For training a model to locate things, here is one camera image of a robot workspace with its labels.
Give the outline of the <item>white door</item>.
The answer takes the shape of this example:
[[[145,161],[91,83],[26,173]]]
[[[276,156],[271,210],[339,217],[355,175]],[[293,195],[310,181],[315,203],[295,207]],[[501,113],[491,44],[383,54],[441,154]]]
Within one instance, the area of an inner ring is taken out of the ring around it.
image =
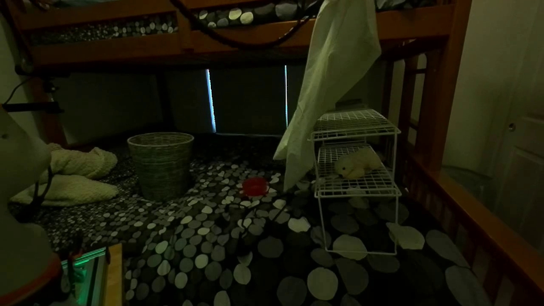
[[[518,115],[506,124],[494,169],[497,183],[492,212],[521,237],[535,243],[542,232],[542,115]]]

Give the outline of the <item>small red bowl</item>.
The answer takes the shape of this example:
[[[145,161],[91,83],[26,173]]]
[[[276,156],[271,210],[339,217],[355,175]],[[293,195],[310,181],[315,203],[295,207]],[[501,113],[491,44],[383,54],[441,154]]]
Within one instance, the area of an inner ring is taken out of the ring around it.
[[[268,190],[268,181],[263,176],[249,176],[241,183],[241,192],[244,197],[261,197]]]

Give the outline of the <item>black spotted bed cover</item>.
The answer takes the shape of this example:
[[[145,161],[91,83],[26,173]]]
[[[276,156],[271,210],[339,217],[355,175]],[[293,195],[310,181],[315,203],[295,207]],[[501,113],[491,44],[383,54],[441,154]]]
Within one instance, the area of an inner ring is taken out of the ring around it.
[[[190,163],[193,185],[147,200],[123,146],[105,176],[113,198],[76,205],[11,202],[59,254],[122,246],[120,306],[491,306],[462,251],[399,198],[324,198],[321,234],[312,181],[280,192],[266,139],[208,139]],[[263,176],[268,190],[244,197]]]

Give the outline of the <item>woven wicker basket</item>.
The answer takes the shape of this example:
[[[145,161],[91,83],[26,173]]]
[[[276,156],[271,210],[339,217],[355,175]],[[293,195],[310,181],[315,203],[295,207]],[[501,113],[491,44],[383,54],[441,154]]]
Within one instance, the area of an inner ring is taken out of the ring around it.
[[[169,200],[188,188],[193,135],[178,130],[142,132],[127,139],[137,185],[145,198]]]

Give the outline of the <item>white cloth towel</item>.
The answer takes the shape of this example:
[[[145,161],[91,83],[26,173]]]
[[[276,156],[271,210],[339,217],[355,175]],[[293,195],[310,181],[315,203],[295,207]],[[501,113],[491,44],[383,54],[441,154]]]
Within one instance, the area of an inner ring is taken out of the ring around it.
[[[375,0],[322,0],[315,15],[292,118],[273,158],[285,161],[283,190],[312,166],[315,120],[356,84],[380,56]]]

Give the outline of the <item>white plush toy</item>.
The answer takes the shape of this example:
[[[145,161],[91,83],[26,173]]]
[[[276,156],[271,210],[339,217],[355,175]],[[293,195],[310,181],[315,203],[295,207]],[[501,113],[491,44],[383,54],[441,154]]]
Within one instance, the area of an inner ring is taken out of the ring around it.
[[[334,171],[346,180],[358,180],[378,168],[378,156],[365,151],[348,152],[334,161]]]

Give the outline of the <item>wooden bunk bed frame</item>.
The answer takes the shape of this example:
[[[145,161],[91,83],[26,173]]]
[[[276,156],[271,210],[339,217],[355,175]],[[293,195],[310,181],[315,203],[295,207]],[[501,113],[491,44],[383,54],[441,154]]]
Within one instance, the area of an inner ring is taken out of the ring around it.
[[[259,3],[261,0],[111,0],[108,3],[42,11],[33,0],[0,0],[1,15],[15,33],[15,45],[35,71],[123,71],[154,66],[203,66],[234,61],[287,61],[309,45],[314,22],[268,22],[263,25],[203,28],[191,18],[196,8]],[[400,147],[407,197],[423,203],[450,232],[468,232],[465,253],[491,256],[484,290],[496,299],[502,280],[513,282],[509,306],[544,306],[544,258],[502,220],[492,215],[451,178],[438,169],[451,110],[470,0],[438,0],[434,5],[377,13],[378,40],[390,61],[426,54],[423,101],[416,142]],[[101,39],[35,45],[40,28],[113,22],[128,16],[176,18],[176,33]]]

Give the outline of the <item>white pillow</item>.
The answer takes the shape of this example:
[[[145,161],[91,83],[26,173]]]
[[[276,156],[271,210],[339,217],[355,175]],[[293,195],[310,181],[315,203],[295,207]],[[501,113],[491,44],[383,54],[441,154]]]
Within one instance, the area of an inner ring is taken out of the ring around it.
[[[117,156],[98,146],[89,151],[52,146],[49,168],[11,200],[30,203],[40,198],[43,205],[76,205],[113,198],[118,188],[106,183],[105,176],[115,164]]]

